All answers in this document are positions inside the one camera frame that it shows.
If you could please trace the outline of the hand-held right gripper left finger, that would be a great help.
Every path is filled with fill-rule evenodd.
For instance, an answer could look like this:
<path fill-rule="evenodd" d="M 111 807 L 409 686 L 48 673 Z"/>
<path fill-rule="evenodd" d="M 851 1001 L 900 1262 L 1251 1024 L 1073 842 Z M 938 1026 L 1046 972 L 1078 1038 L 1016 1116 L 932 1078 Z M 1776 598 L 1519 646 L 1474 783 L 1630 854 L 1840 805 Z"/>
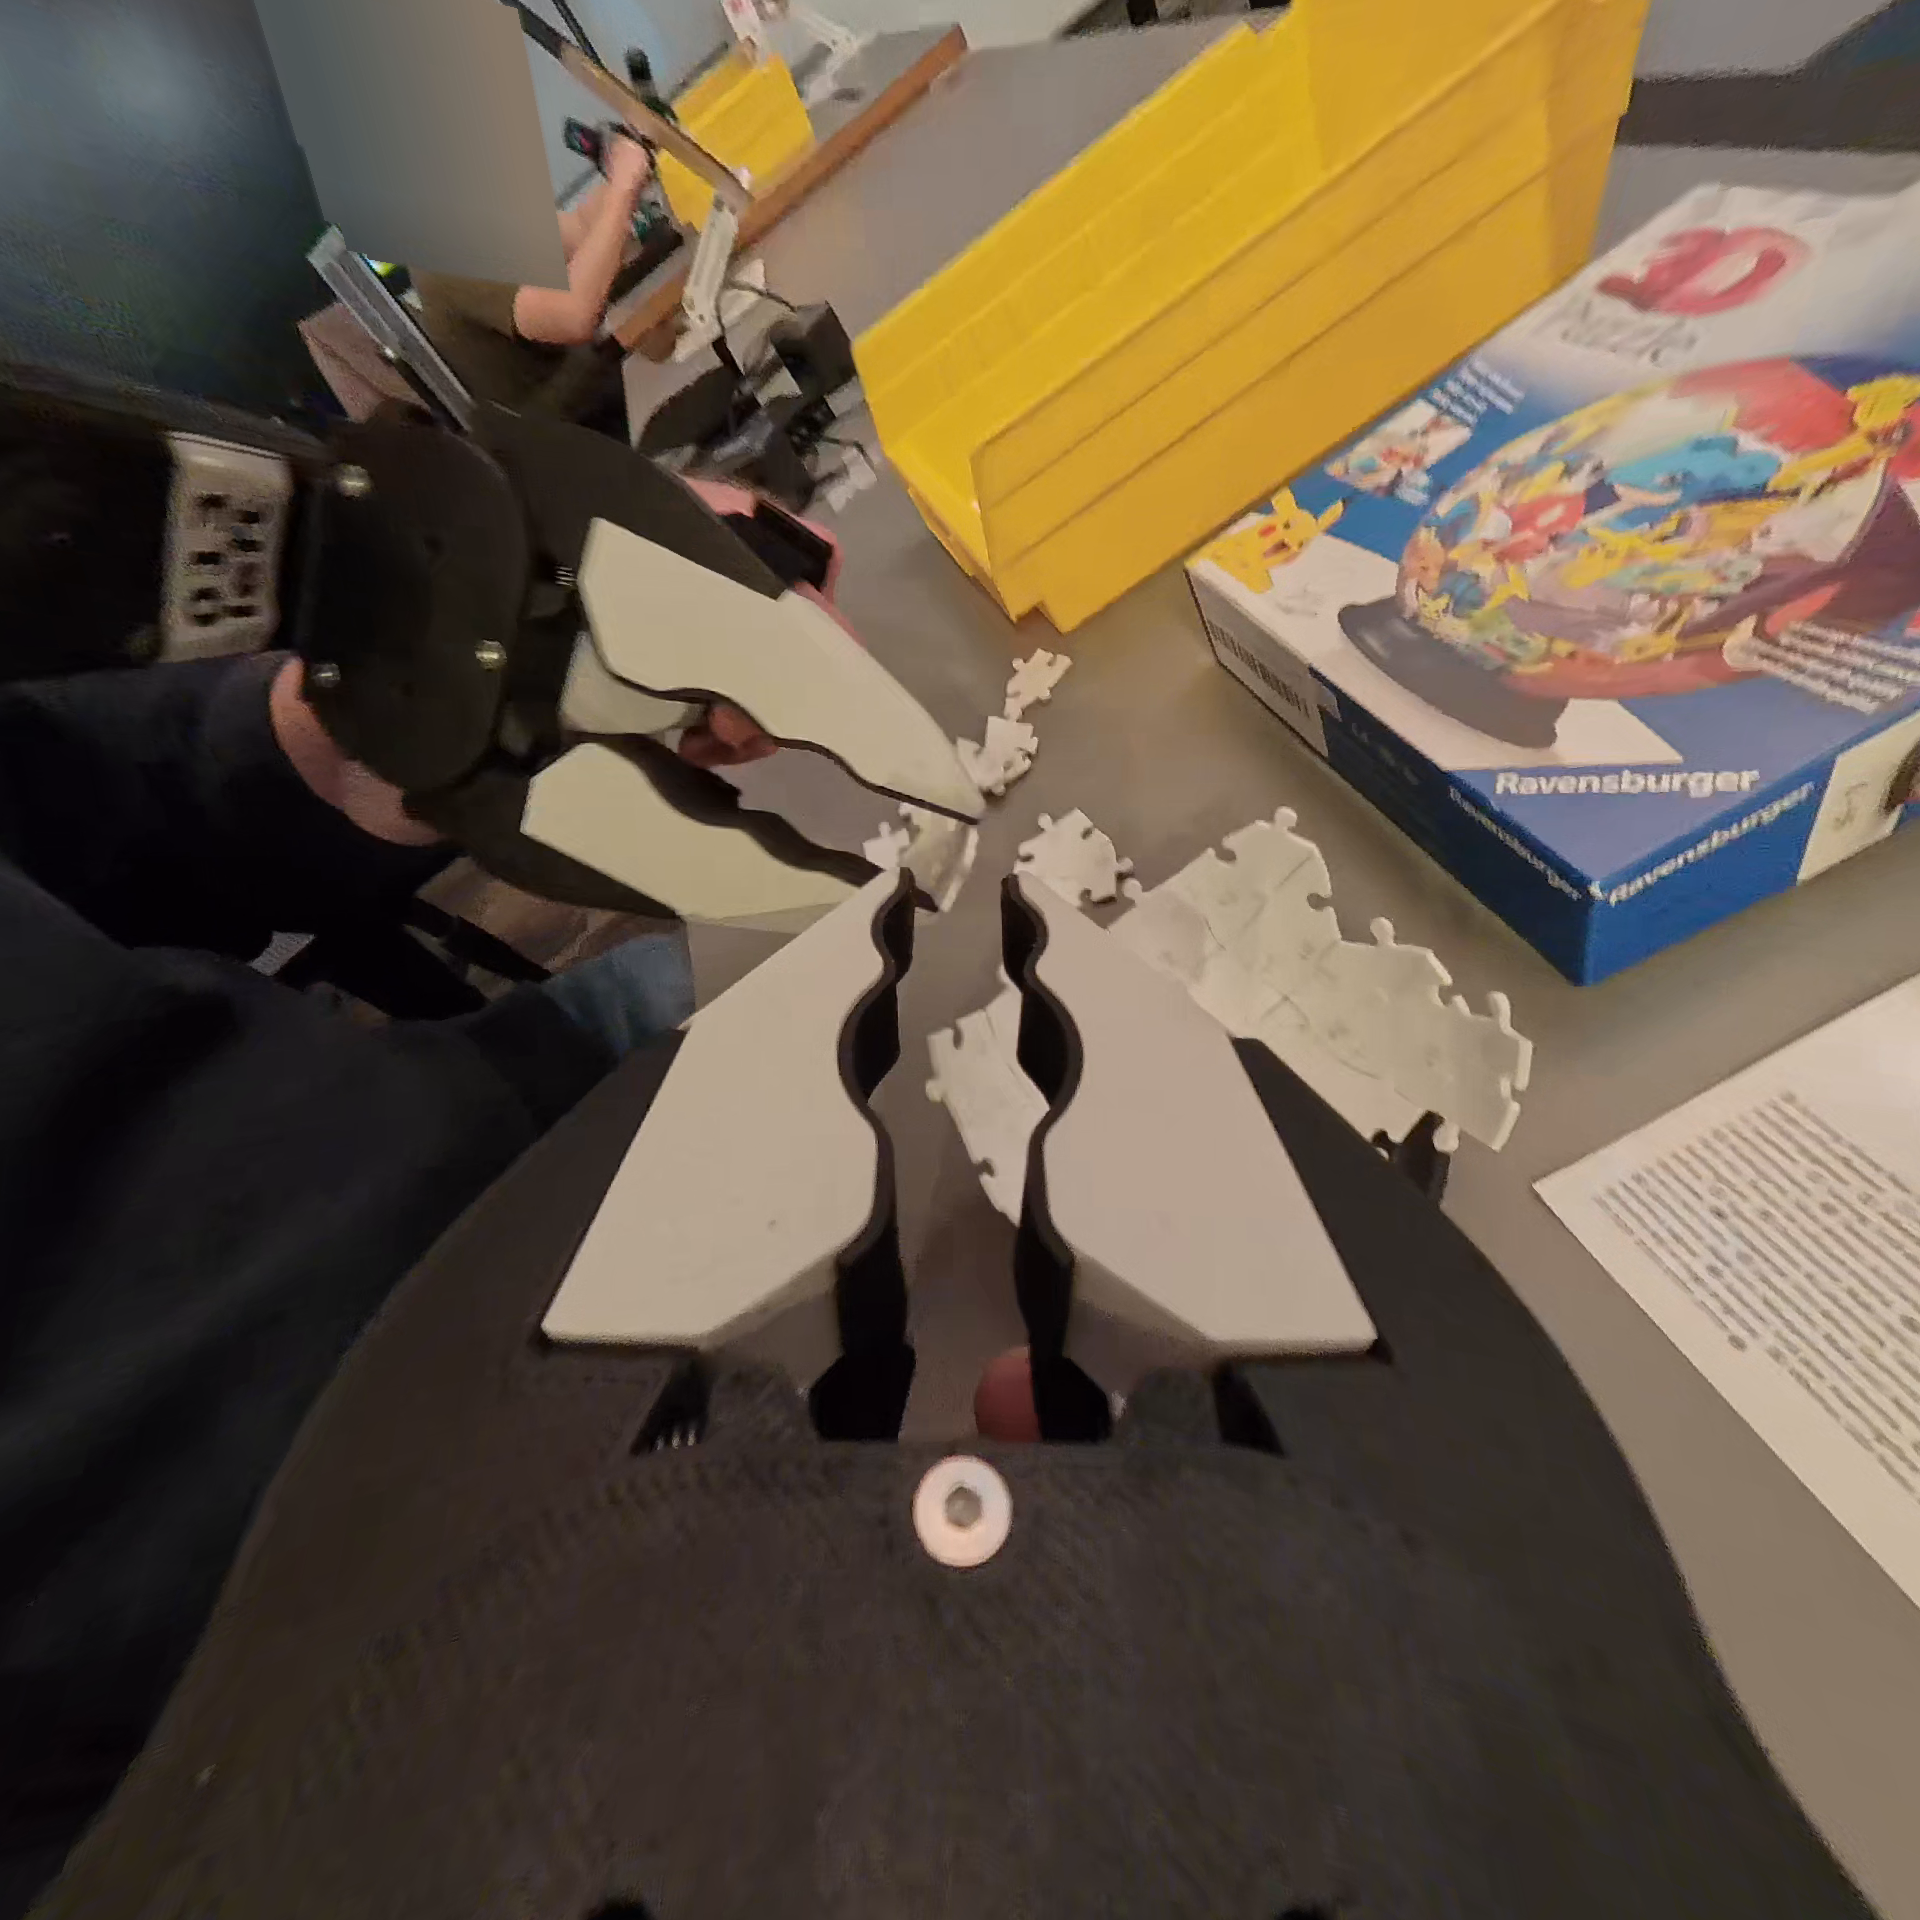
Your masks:
<path fill-rule="evenodd" d="M 690 1018 L 544 1310 L 552 1346 L 775 1369 L 822 1437 L 899 1437 L 916 1356 L 874 1094 L 914 934 L 914 881 L 882 871 Z"/>

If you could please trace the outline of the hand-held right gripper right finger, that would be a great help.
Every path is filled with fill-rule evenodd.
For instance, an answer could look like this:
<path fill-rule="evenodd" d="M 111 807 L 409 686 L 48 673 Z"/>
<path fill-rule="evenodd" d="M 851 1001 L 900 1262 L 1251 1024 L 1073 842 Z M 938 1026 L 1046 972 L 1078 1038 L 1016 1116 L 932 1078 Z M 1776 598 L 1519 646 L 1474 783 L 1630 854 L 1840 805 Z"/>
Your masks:
<path fill-rule="evenodd" d="M 1040 1436 L 1095 1441 L 1162 1372 L 1358 1357 L 1378 1329 L 1236 1039 L 1026 876 L 1000 890 L 1024 1152 L 1016 1300 Z"/>

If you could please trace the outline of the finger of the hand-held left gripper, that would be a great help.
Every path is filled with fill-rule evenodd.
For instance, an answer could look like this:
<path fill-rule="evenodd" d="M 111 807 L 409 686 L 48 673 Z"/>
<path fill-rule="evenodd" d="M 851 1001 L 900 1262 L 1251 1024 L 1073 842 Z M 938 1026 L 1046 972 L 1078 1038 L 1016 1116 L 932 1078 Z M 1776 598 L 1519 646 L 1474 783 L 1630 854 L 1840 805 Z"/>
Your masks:
<path fill-rule="evenodd" d="M 562 716 L 578 732 L 658 736 L 721 703 L 855 781 L 977 823 L 984 794 L 932 712 L 825 605 L 747 588 L 593 519 L 575 570 L 584 650 Z"/>
<path fill-rule="evenodd" d="M 529 781 L 522 831 L 686 920 L 816 920 L 900 898 L 900 876 L 811 842 L 649 738 L 566 749 Z"/>

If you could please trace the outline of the heap of jigsaw pieces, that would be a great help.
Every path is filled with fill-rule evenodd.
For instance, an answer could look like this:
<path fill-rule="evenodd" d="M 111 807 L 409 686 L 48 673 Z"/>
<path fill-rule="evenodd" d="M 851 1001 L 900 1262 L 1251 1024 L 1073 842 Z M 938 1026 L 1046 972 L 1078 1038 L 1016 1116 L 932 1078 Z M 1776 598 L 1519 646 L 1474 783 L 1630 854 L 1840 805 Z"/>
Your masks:
<path fill-rule="evenodd" d="M 1066 654 L 1040 648 L 1017 657 L 980 738 L 958 741 L 958 756 L 988 799 L 1003 799 L 1023 781 L 1040 751 L 1040 733 L 1026 717 L 1051 702 L 1071 673 Z M 1020 842 L 1016 868 L 1051 888 L 1071 904 L 1116 904 L 1137 900 L 1143 890 L 1134 862 L 1116 849 L 1081 807 L 1040 816 L 1039 826 Z"/>

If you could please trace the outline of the white jigsaw piece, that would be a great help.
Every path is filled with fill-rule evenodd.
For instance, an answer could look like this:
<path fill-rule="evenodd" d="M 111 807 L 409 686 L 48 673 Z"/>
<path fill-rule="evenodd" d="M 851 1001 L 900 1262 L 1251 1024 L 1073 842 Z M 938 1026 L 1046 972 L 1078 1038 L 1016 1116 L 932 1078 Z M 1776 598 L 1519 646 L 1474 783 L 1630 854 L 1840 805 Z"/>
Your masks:
<path fill-rule="evenodd" d="M 977 849 L 974 823 L 914 805 L 899 805 L 859 847 L 876 868 L 907 873 L 930 913 L 954 909 L 974 871 Z"/>

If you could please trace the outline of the white half-built puzzle ball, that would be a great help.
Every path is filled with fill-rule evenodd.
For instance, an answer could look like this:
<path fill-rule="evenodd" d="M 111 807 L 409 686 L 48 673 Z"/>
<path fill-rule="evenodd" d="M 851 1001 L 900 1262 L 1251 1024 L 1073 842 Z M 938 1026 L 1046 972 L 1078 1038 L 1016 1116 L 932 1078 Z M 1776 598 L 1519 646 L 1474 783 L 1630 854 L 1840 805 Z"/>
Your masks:
<path fill-rule="evenodd" d="M 1483 1010 L 1454 991 L 1433 951 L 1376 919 L 1343 932 L 1328 864 L 1291 807 L 1228 831 L 1158 885 L 1083 809 L 1042 816 L 1016 876 L 1073 908 L 1172 980 L 1236 1039 L 1262 1042 L 1313 1092 L 1383 1148 L 1432 1120 L 1447 1161 L 1466 1141 L 1506 1148 L 1529 1087 L 1532 1042 L 1500 991 Z"/>

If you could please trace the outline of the yellow plastic bin holding pieces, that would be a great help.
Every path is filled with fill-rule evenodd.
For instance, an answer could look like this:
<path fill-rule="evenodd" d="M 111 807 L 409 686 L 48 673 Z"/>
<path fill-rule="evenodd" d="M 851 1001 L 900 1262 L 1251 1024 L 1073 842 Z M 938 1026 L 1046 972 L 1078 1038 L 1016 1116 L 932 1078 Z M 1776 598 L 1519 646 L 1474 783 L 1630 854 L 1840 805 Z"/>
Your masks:
<path fill-rule="evenodd" d="M 1306 2 L 1224 34 L 855 337 L 880 450 L 1071 632 L 1592 254 L 1647 2 Z"/>

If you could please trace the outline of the person's left forearm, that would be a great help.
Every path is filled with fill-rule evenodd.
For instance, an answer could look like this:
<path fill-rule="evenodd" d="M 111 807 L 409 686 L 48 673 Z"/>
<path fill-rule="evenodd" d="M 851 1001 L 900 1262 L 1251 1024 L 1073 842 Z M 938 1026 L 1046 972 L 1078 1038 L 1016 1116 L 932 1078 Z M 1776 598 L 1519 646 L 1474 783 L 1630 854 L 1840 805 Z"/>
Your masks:
<path fill-rule="evenodd" d="M 302 781 L 273 732 L 281 655 L 4 686 L 4 864 L 123 946 L 236 962 L 398 913 L 457 854 L 384 842 Z"/>

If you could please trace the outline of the black round ball stand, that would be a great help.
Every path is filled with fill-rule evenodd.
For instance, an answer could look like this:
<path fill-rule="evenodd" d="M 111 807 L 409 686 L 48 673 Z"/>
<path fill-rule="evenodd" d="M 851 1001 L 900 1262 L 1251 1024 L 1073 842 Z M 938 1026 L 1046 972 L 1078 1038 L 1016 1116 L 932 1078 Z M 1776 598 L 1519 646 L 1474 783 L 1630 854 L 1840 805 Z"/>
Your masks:
<path fill-rule="evenodd" d="M 1451 1138 L 1449 1124 L 1440 1113 L 1427 1110 L 1403 1135 L 1392 1135 L 1386 1129 L 1374 1130 L 1372 1148 L 1428 1202 L 1440 1206 L 1447 1197 L 1454 1164 L 1443 1135 Z"/>

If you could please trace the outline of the blue puzzle box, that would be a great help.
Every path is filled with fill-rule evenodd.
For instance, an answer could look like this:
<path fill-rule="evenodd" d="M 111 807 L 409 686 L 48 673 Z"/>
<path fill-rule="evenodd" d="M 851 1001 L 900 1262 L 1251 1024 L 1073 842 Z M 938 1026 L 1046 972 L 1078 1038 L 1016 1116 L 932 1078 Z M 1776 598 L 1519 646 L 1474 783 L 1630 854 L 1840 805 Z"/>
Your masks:
<path fill-rule="evenodd" d="M 1187 561 L 1224 669 L 1593 985 L 1916 816 L 1918 190 L 1708 183 Z"/>

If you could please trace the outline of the person's blue jeans leg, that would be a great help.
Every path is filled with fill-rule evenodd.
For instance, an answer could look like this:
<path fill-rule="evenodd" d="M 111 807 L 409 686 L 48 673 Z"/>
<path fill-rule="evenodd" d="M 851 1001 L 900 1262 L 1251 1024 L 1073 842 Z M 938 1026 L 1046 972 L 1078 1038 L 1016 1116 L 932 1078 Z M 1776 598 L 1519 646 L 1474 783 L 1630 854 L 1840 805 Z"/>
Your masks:
<path fill-rule="evenodd" d="M 684 928 L 641 932 L 553 974 L 537 991 L 612 1060 L 681 1030 L 698 1012 Z"/>

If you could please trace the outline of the grey metal bar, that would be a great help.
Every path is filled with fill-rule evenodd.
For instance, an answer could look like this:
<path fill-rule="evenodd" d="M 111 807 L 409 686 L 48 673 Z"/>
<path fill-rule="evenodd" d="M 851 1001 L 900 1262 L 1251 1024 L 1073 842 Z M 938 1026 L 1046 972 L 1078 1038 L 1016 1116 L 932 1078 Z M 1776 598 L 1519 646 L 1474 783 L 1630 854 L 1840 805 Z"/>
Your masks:
<path fill-rule="evenodd" d="M 328 301 L 297 328 L 346 418 L 364 424 L 409 410 L 466 429 L 474 397 L 376 264 L 336 225 L 323 230 L 306 263 Z"/>

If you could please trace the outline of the stack of small yellow bins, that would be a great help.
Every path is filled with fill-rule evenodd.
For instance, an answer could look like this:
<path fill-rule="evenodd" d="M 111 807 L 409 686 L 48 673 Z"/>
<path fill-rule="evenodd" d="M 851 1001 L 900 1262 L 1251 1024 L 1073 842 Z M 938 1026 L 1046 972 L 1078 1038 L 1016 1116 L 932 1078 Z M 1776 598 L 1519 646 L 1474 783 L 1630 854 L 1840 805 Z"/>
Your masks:
<path fill-rule="evenodd" d="M 672 98 L 681 130 L 752 192 L 774 192 L 819 146 L 786 58 L 734 47 Z"/>

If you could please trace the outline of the printed instruction sheet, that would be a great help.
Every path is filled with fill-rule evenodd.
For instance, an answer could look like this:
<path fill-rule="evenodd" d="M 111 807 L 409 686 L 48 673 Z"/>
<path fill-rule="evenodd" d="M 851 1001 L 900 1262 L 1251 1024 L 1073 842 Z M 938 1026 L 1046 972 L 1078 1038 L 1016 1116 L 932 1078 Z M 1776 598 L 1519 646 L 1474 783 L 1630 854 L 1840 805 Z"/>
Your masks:
<path fill-rule="evenodd" d="M 1536 1181 L 1918 1599 L 1918 980 Z"/>

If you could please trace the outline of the long black tape strip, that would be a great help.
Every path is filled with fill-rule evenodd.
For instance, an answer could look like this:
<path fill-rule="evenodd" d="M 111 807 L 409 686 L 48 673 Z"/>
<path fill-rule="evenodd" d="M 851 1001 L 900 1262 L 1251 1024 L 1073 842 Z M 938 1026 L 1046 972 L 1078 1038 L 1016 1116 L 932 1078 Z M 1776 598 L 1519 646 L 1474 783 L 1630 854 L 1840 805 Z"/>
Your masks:
<path fill-rule="evenodd" d="M 1918 68 L 1636 79 L 1619 135 L 1660 149 L 1918 153 Z"/>

